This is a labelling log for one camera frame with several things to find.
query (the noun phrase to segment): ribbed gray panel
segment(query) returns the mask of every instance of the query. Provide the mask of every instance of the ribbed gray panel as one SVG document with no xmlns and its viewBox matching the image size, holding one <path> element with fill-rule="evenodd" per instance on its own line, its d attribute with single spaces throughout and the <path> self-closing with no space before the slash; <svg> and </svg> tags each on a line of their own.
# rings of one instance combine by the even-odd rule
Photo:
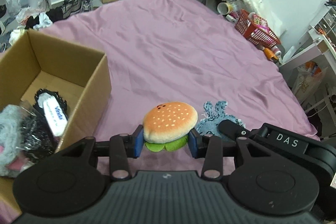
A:
<svg viewBox="0 0 336 224">
<path fill-rule="evenodd" d="M 318 224 L 309 213 L 273 218 L 234 203 L 224 188 L 201 180 L 196 172 L 139 171 L 112 184 L 96 205 L 76 215 L 46 219 L 22 215 L 16 224 Z"/>
</svg>

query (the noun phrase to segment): rabbit ear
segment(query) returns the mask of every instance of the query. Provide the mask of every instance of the rabbit ear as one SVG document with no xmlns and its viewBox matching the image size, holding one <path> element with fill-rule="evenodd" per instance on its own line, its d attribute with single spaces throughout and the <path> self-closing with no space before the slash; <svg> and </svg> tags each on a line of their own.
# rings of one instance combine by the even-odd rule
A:
<svg viewBox="0 0 336 224">
<path fill-rule="evenodd" d="M 218 101 L 215 105 L 215 109 L 219 115 L 219 117 L 225 117 L 225 107 L 227 107 L 227 101 Z"/>
<path fill-rule="evenodd" d="M 204 111 L 208 114 L 207 118 L 213 118 L 214 117 L 214 113 L 213 113 L 213 109 L 212 109 L 212 102 L 207 101 L 204 103 L 203 105 L 204 107 Z"/>
</svg>

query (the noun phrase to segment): hamburger bun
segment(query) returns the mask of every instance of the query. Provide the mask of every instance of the hamburger bun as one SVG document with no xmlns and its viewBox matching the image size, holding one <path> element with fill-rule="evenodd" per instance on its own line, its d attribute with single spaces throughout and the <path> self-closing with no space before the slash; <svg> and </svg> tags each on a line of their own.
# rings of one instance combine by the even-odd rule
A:
<svg viewBox="0 0 336 224">
<path fill-rule="evenodd" d="M 188 134 L 196 125 L 196 110 L 186 103 L 169 102 L 158 105 L 143 119 L 143 137 L 149 143 L 167 143 Z"/>
</svg>

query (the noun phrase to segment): shoe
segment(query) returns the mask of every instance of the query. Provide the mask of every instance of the shoe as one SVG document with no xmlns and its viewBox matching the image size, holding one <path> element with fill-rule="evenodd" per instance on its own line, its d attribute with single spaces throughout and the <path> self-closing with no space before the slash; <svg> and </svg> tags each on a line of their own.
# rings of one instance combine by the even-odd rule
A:
<svg viewBox="0 0 336 224">
<path fill-rule="evenodd" d="M 64 0 L 61 9 L 63 19 L 68 18 L 70 15 L 79 13 L 81 11 L 82 0 Z"/>
<path fill-rule="evenodd" d="M 0 5 L 0 18 L 2 18 L 6 14 L 6 5 Z"/>
<path fill-rule="evenodd" d="M 92 11 L 92 0 L 82 0 L 82 12 Z"/>
</svg>

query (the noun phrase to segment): black circular disc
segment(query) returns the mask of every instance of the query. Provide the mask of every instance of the black circular disc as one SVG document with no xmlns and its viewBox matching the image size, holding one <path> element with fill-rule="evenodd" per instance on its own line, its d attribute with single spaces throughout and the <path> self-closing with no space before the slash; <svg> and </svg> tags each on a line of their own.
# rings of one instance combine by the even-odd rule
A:
<svg viewBox="0 0 336 224">
<path fill-rule="evenodd" d="M 89 207 L 104 188 L 104 177 L 94 167 L 76 158 L 60 157 L 22 172 L 14 181 L 13 193 L 24 212 L 57 217 Z"/>
<path fill-rule="evenodd" d="M 319 193 L 315 176 L 288 160 L 254 158 L 229 177 L 234 198 L 249 209 L 268 215 L 308 211 Z"/>
</svg>

